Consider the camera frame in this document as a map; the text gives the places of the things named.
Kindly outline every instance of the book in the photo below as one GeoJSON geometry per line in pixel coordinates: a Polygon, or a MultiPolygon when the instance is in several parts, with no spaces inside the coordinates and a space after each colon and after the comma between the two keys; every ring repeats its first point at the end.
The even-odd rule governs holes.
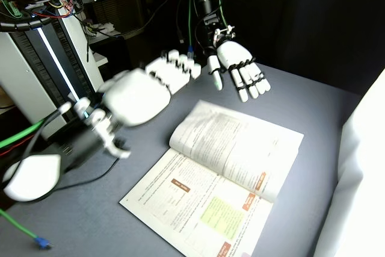
{"type": "Polygon", "coordinates": [[[302,139],[200,101],[120,204],[185,256],[251,256],[302,139]]]}

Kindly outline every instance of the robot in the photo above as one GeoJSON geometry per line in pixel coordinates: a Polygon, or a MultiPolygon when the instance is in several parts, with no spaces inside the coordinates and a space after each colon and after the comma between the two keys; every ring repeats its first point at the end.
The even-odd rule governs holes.
{"type": "MultiPolygon", "coordinates": [[[[234,26],[223,17],[221,0],[197,0],[197,16],[203,23],[196,39],[207,58],[209,74],[217,90],[223,88],[221,73],[229,72],[242,102],[270,90],[270,84],[251,53],[234,41],[234,26]]],[[[2,177],[3,191],[18,202],[30,202],[47,197],[57,186],[60,176],[79,167],[101,147],[116,158],[128,158],[115,132],[121,126],[137,126],[159,114],[171,97],[201,74],[191,48],[187,55],[177,50],[162,52],[144,70],[121,72],[99,89],[102,96],[96,107],[86,98],[73,105],[78,115],[69,124],[65,137],[58,137],[39,153],[32,153],[39,132],[53,119],[68,111],[70,102],[47,116],[31,139],[20,161],[10,166],[2,177]]]]}

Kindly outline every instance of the black backdrop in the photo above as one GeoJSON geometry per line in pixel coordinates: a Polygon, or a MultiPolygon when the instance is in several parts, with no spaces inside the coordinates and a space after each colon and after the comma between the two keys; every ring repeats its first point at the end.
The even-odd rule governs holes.
{"type": "Polygon", "coordinates": [[[385,0],[224,0],[237,41],[278,69],[364,94],[385,67],[385,0]]]}

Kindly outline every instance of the white robotic hand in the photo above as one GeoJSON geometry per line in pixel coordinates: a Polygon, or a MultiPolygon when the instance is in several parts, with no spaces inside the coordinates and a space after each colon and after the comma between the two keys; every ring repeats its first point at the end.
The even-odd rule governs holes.
{"type": "Polygon", "coordinates": [[[145,123],[160,113],[171,96],[200,75],[200,65],[178,51],[170,51],[149,63],[116,75],[99,89],[103,104],[125,126],[145,123]]]}
{"type": "Polygon", "coordinates": [[[269,91],[271,86],[251,53],[237,42],[226,41],[217,48],[217,55],[208,58],[210,73],[218,90],[222,89],[220,63],[230,72],[234,85],[243,102],[248,100],[247,91],[253,99],[269,91]]]}

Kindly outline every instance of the light strip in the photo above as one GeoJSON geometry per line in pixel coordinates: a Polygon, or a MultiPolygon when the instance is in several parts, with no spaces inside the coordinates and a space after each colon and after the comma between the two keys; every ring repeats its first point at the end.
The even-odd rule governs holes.
{"type": "Polygon", "coordinates": [[[48,48],[48,51],[49,51],[49,54],[51,55],[52,59],[54,60],[54,63],[56,64],[56,66],[58,67],[58,70],[61,74],[61,76],[63,77],[64,81],[66,82],[66,84],[68,85],[68,88],[70,89],[73,97],[76,99],[76,101],[79,101],[79,96],[78,94],[76,93],[75,89],[73,88],[70,80],[68,79],[68,76],[66,75],[64,69],[61,67],[61,64],[54,52],[54,50],[52,49],[51,45],[49,44],[48,42],[48,39],[47,37],[45,36],[43,30],[41,28],[37,28],[37,31],[38,33],[40,34],[40,37],[42,38],[44,44],[46,45],[46,47],[48,48]]]}

